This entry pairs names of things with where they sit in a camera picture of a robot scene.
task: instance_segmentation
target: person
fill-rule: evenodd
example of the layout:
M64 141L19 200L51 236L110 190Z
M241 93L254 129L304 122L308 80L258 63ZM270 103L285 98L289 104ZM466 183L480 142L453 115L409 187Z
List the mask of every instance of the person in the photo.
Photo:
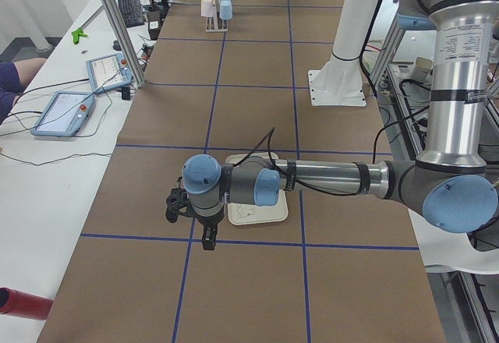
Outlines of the person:
M46 61L46 58L31 58L0 63L0 124Z

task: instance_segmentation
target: dark blue clothing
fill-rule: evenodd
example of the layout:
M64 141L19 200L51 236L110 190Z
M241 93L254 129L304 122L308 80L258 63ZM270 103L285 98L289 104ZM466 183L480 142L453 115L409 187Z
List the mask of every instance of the dark blue clothing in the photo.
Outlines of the dark blue clothing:
M9 115L14 99L22 92L23 87L14 63L0 64L0 123Z

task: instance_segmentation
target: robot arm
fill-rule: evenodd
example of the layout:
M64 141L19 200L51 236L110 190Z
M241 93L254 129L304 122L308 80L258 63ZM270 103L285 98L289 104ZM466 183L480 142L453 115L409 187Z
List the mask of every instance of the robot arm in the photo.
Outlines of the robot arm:
M167 219L195 217L204 226L203 247L214 249L225 203L275 205L279 189L315 189L395 200L449 232L470 232L488 222L497 209L497 192L483 177L486 164L477 150L499 0L401 0L399 13L405 20L413 17L414 26L429 16L437 28L427 145L416 161L249 157L235 167L197 155L182 170L185 189L178 181L167 198Z

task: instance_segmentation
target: green object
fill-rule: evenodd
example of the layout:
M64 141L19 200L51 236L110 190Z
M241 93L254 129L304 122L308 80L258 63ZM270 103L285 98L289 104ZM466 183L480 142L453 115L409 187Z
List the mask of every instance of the green object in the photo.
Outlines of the green object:
M88 37L88 35L83 32L81 27L74 30L71 35L73 36L73 44L78 44L80 42L80 37Z

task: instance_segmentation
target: brown table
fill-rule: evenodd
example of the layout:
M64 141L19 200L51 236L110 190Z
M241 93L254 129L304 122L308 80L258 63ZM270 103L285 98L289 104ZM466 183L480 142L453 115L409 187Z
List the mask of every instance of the brown table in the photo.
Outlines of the brown table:
M369 162L383 125L370 98L310 104L344 0L233 0L227 34L175 1L39 342L443 342L402 205L287 193L285 221L224 220L214 252L165 220L194 154L223 162L276 126L281 158Z

